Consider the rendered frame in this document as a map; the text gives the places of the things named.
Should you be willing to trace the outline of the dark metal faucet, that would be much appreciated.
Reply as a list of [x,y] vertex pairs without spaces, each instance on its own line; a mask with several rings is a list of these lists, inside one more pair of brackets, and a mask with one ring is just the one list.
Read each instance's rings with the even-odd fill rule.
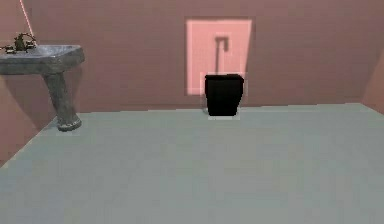
[[0,47],[6,54],[16,54],[17,52],[34,49],[36,47],[36,38],[30,33],[20,33],[14,38],[13,45]]

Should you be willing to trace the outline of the grey pedestal sink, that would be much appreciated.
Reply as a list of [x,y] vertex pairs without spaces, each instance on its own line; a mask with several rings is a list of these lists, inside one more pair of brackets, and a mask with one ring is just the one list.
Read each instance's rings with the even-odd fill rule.
[[41,75],[56,112],[57,129],[73,131],[82,125],[68,96],[64,73],[85,61],[80,45],[37,45],[15,54],[0,54],[0,75]]

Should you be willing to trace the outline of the black bin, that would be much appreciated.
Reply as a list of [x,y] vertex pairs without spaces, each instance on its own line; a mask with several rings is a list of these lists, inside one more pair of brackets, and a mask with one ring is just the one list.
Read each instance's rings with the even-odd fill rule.
[[210,116],[235,116],[244,89],[238,74],[206,75],[205,96]]

